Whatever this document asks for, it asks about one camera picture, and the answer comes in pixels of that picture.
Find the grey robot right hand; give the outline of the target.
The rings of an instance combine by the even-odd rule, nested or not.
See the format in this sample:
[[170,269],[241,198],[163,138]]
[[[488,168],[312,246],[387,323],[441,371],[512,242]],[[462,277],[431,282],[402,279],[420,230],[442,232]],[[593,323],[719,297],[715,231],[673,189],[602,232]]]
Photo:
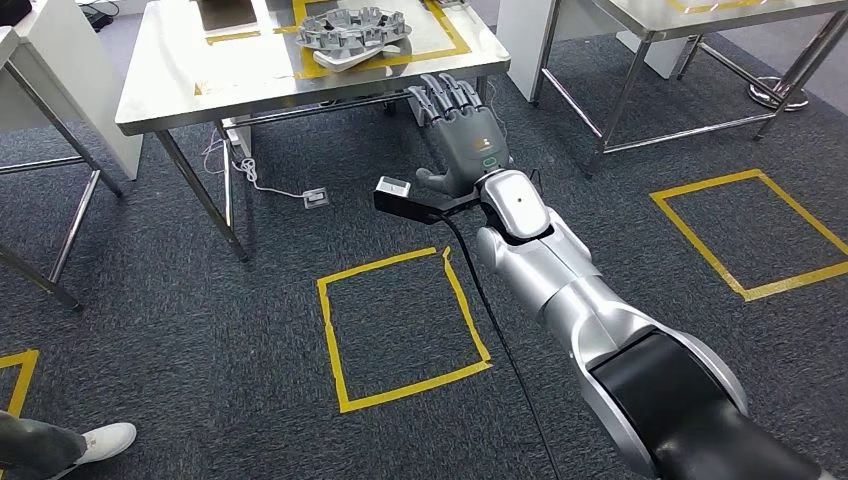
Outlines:
[[505,137],[493,111],[470,83],[447,73],[420,78],[425,85],[408,91],[436,133],[446,171],[437,174],[420,167],[416,179],[430,190],[463,197],[485,175],[509,166]]

